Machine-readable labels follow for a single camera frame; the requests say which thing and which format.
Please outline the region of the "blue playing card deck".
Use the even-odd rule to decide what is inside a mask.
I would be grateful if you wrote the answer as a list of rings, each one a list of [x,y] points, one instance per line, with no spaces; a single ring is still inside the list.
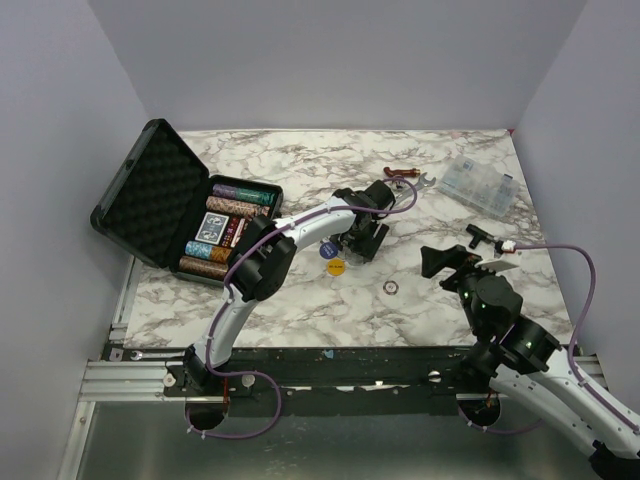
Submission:
[[[229,217],[227,215],[207,212],[196,233],[195,241],[219,245],[228,222]]]

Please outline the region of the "blue small blind button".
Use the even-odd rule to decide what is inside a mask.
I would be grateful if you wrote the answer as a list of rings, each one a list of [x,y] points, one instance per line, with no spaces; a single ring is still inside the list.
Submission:
[[[322,242],[319,247],[319,254],[325,260],[331,260],[338,256],[338,247],[330,241]]]

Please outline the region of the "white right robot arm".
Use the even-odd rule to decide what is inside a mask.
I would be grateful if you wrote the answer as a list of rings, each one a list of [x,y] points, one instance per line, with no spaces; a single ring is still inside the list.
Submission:
[[[638,478],[638,413],[579,366],[571,348],[523,316],[522,296],[479,256],[455,246],[422,273],[445,268],[452,273],[440,285],[458,295],[477,340],[460,367],[462,384],[519,402],[568,437],[600,478]]]

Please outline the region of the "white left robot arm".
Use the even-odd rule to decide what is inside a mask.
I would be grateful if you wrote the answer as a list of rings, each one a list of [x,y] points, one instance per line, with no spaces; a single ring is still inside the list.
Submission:
[[[382,220],[403,213],[418,200],[418,191],[435,185],[434,178],[406,185],[395,194],[393,179],[377,180],[364,190],[339,189],[329,200],[298,215],[270,219],[255,217],[232,250],[223,280],[221,304],[200,339],[183,356],[188,384],[201,395],[214,393],[222,380],[219,366],[228,362],[233,344],[257,304],[284,284],[296,254],[328,239],[363,263],[372,261],[388,227]]]

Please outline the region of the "yellow big blind button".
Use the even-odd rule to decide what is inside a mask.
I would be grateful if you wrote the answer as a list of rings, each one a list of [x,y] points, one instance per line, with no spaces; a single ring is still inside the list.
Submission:
[[[346,262],[340,258],[333,258],[327,262],[327,273],[331,276],[341,276],[346,271]]]

